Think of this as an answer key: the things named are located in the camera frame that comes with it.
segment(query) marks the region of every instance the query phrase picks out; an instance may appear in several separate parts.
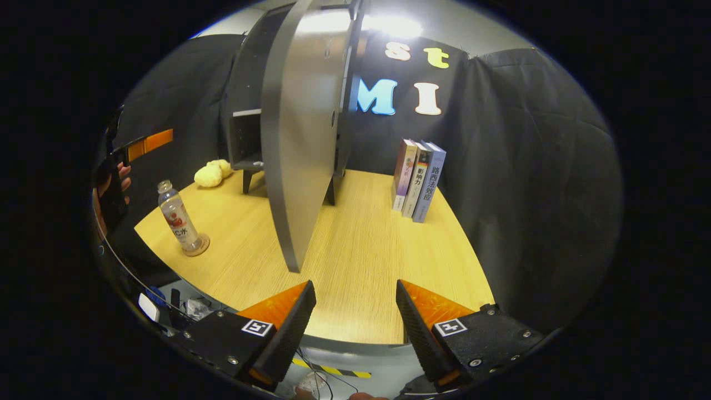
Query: plastic bottle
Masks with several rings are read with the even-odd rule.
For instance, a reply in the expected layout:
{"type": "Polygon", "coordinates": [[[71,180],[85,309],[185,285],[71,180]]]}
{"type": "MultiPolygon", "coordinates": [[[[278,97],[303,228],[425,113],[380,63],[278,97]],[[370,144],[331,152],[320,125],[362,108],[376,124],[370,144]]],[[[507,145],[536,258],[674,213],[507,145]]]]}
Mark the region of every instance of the plastic bottle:
{"type": "Polygon", "coordinates": [[[180,194],[173,189],[173,184],[170,181],[162,181],[158,184],[158,194],[158,206],[183,249],[194,251],[200,248],[203,241],[185,210],[180,194]]]}

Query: bottle cap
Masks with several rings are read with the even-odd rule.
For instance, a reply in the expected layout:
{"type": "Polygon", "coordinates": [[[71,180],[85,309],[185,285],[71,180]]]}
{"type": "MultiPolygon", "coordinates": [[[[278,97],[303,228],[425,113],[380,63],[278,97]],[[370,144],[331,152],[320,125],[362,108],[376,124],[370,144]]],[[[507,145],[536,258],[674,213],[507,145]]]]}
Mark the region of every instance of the bottle cap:
{"type": "Polygon", "coordinates": [[[163,194],[173,188],[173,184],[169,180],[162,181],[158,184],[158,193],[163,194]]]}

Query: light wood tabletop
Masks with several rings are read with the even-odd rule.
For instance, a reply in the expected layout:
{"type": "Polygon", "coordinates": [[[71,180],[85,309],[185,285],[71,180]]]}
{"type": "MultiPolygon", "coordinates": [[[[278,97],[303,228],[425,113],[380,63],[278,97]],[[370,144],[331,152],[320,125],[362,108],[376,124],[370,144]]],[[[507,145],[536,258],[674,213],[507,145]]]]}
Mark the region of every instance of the light wood tabletop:
{"type": "Polygon", "coordinates": [[[447,201],[437,190],[424,223],[392,210],[392,176],[347,170],[336,206],[324,203],[301,273],[290,273],[279,247],[264,174],[242,194],[242,171],[214,188],[192,184],[180,195],[205,253],[181,251],[156,207],[135,229],[178,275],[209,296],[243,310],[312,280],[316,307],[306,334],[332,340],[402,344],[397,279],[472,310],[494,303],[491,289],[447,201]]]}

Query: white wall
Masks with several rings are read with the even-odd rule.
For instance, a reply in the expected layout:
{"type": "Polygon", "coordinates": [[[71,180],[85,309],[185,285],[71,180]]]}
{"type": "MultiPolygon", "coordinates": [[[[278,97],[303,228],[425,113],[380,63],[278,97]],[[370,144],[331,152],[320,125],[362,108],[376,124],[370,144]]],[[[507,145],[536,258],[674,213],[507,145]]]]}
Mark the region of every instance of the white wall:
{"type": "MultiPolygon", "coordinates": [[[[197,36],[249,31],[266,11],[294,0],[265,0],[236,12],[197,36]]],[[[448,44],[470,56],[532,44],[508,27],[455,0],[370,0],[370,16],[398,16],[422,26],[422,36],[448,44]]]]}

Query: blue letter m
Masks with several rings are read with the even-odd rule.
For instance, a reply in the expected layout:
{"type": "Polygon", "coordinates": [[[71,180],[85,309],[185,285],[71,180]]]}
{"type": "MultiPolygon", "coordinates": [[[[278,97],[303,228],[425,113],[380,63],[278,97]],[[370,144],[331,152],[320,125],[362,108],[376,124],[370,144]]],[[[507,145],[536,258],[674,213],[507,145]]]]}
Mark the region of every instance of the blue letter m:
{"type": "Polygon", "coordinates": [[[370,106],[373,106],[375,114],[393,115],[395,108],[392,108],[392,91],[397,86],[397,82],[391,79],[381,79],[376,82],[373,89],[368,90],[363,80],[360,80],[358,86],[358,105],[363,112],[367,112],[370,106]]]}

